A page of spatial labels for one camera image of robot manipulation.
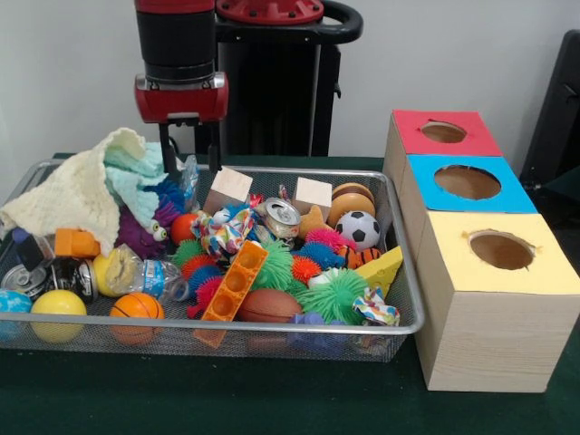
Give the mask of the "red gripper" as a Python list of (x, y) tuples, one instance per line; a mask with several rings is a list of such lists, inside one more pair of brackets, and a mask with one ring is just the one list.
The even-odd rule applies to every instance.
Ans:
[[(138, 74), (134, 81), (135, 101), (145, 123), (159, 124), (159, 141), (164, 170), (177, 173), (176, 153), (171, 145), (169, 125), (189, 120), (208, 123), (226, 117), (228, 79), (224, 72), (215, 72), (202, 82), (189, 84), (157, 83)], [(211, 172), (221, 170), (219, 124), (211, 123), (208, 145), (208, 165)]]

